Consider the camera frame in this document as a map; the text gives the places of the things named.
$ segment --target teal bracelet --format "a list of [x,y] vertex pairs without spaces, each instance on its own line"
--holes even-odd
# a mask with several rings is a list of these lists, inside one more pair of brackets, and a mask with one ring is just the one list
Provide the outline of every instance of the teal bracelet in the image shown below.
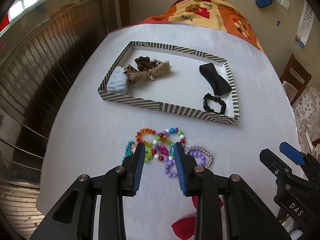
[[131,149],[131,146],[134,145],[135,142],[134,141],[130,141],[128,142],[127,146],[125,147],[125,153],[124,153],[124,157],[123,157],[123,160],[122,162],[124,161],[124,158],[128,157],[128,156],[131,156],[132,155],[132,149]]
[[169,153],[174,158],[174,143],[170,144],[169,146]]

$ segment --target orange blanket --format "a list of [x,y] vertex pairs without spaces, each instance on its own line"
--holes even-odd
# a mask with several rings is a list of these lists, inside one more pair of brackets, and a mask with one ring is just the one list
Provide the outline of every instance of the orange blanket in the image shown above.
[[263,51],[243,14],[223,0],[178,0],[163,15],[142,23],[186,23],[213,28],[237,36]]

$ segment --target light switch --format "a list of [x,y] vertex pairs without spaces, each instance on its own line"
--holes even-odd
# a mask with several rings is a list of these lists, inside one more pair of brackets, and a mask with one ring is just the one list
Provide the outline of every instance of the light switch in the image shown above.
[[288,0],[275,0],[276,2],[280,3],[280,5],[285,8],[287,11],[289,10],[290,3]]
[[282,0],[280,4],[284,7],[284,9],[286,9],[287,11],[289,10],[290,3],[288,2],[288,0]]

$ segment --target wooden chair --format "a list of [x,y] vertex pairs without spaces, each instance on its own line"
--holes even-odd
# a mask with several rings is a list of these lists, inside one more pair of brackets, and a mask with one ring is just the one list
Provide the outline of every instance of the wooden chair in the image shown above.
[[[290,72],[290,68],[293,68],[300,77],[304,80],[304,83],[302,84],[300,81],[298,81]],[[287,66],[284,69],[284,72],[282,76],[280,77],[280,82],[283,83],[284,80],[286,80],[288,83],[293,85],[297,89],[297,94],[293,98],[292,102],[290,103],[293,105],[293,103],[297,100],[297,98],[300,96],[302,91],[306,88],[308,85],[310,79],[311,79],[311,74],[308,73],[304,67],[298,62],[298,60],[295,59],[294,55],[291,54],[291,57],[289,59],[289,62],[287,63]]]

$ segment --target black and white striped border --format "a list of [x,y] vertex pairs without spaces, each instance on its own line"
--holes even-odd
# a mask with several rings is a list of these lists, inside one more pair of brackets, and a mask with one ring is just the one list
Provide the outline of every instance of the black and white striped border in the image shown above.
[[[105,87],[107,86],[107,83],[109,81],[109,78],[110,78],[112,72],[114,71],[114,69],[116,68],[119,61],[122,59],[122,57],[130,49],[130,47],[133,47],[133,46],[168,49],[168,50],[177,51],[177,52],[181,52],[181,53],[187,53],[187,54],[191,54],[191,55],[195,55],[198,57],[203,57],[206,59],[210,59],[210,60],[213,60],[216,62],[223,63],[223,65],[226,69],[226,72],[227,72],[229,84],[231,86],[231,96],[232,96],[234,117],[225,116],[225,115],[216,114],[216,113],[204,112],[199,109],[194,109],[194,108],[189,108],[189,107],[184,107],[184,106],[177,106],[177,105],[168,104],[168,103],[155,102],[155,101],[146,100],[143,98],[135,98],[135,97],[127,96],[127,95],[119,95],[119,94],[114,94],[114,93],[110,93],[110,92],[105,92],[104,91]],[[100,84],[100,87],[98,88],[98,93],[100,94],[100,96],[103,100],[118,102],[118,103],[122,103],[122,104],[129,104],[129,105],[133,105],[133,106],[140,106],[140,107],[145,107],[145,108],[149,108],[149,109],[156,109],[156,110],[159,110],[162,112],[190,116],[190,117],[194,117],[194,118],[198,118],[198,119],[219,122],[219,123],[225,123],[225,124],[229,124],[229,125],[233,124],[236,120],[238,120],[239,116],[240,116],[239,115],[238,96],[237,96],[237,92],[236,92],[235,82],[233,80],[228,62],[224,58],[217,57],[215,55],[208,54],[208,53],[205,53],[205,52],[202,52],[199,50],[189,49],[189,48],[185,48],[185,47],[179,47],[179,46],[164,44],[164,43],[145,42],[145,41],[130,41],[130,43],[125,47],[125,49],[121,52],[119,57],[112,64],[111,68],[109,69],[108,73],[106,74],[105,78],[103,79],[102,83]]]

